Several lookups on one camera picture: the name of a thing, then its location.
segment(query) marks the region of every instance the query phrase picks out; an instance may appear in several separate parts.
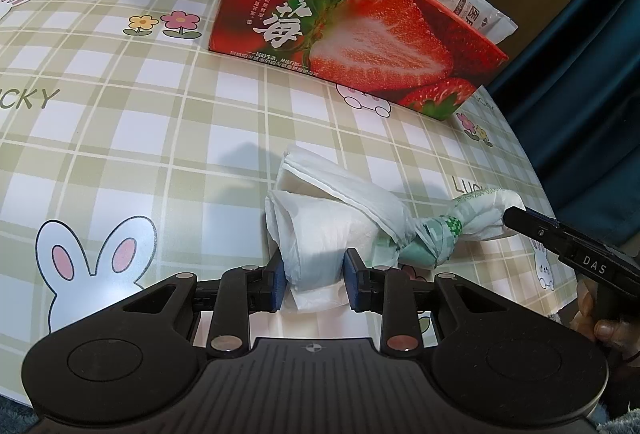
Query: curtain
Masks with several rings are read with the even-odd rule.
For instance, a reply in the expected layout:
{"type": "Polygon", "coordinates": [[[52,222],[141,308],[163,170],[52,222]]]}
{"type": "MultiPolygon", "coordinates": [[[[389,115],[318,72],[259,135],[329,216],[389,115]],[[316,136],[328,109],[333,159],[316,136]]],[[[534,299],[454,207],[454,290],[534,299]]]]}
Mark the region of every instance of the curtain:
{"type": "Polygon", "coordinates": [[[640,230],[640,0],[572,0],[488,91],[560,221],[640,230]]]}

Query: pink inner ear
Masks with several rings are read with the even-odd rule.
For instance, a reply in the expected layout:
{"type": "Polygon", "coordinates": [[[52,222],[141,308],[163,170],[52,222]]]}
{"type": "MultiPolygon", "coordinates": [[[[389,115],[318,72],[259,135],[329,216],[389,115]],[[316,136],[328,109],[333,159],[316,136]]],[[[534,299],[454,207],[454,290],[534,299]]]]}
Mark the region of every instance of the pink inner ear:
{"type": "Polygon", "coordinates": [[[113,271],[115,273],[125,271],[131,264],[134,255],[136,255],[136,240],[129,237],[129,239],[123,240],[113,253],[113,259],[111,259],[113,271]]]}
{"type": "Polygon", "coordinates": [[[57,244],[51,251],[51,257],[60,277],[65,280],[72,280],[74,277],[74,265],[71,263],[71,258],[66,250],[57,244]]]}

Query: box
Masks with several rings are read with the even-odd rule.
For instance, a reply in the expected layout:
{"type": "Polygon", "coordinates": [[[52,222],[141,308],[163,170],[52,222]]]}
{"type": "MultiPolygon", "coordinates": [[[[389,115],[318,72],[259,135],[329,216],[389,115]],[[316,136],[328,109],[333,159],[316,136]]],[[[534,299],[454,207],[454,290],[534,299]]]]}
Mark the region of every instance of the box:
{"type": "Polygon", "coordinates": [[[437,0],[221,0],[209,48],[439,120],[507,58],[437,0]]]}

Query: yellow flower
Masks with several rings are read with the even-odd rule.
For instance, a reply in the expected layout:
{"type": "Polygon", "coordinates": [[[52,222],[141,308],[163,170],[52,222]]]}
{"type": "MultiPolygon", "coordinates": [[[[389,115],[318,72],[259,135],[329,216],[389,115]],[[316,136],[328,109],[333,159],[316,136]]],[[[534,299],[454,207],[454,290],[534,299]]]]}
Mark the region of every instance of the yellow flower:
{"type": "Polygon", "coordinates": [[[133,29],[152,29],[156,24],[158,24],[158,19],[154,19],[150,15],[143,15],[142,17],[138,17],[136,15],[129,17],[129,27],[133,29]]]}

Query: plaid pattern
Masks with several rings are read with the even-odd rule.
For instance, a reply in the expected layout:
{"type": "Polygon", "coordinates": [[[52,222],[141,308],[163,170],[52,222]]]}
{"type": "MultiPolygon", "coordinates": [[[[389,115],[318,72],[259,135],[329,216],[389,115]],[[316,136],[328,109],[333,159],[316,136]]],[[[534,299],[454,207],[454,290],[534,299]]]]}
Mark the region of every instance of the plaid pattern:
{"type": "MultiPolygon", "coordinates": [[[[53,295],[34,258],[47,220],[71,227],[93,269],[114,227],[149,217],[158,248],[142,286],[178,271],[217,278],[264,264],[264,197],[290,143],[388,189],[414,216],[439,215],[474,185],[513,189],[551,215],[485,90],[458,112],[492,146],[470,138],[455,116],[353,109],[335,84],[210,53],[217,1],[30,0],[0,18],[0,104],[10,106],[0,109],[0,394],[26,399],[20,364],[48,332],[53,295]],[[177,10],[200,17],[201,37],[163,32],[161,17],[177,10]],[[123,32],[130,17],[147,14],[158,21],[151,33],[123,32]]],[[[555,291],[540,287],[533,248],[516,236],[462,242],[437,271],[549,314],[575,295],[573,272],[550,263],[555,291]]],[[[272,334],[325,335],[322,320],[263,325],[272,334]]],[[[378,317],[363,320],[377,339],[378,317]]],[[[425,339],[433,341],[429,332],[425,339]]]]}

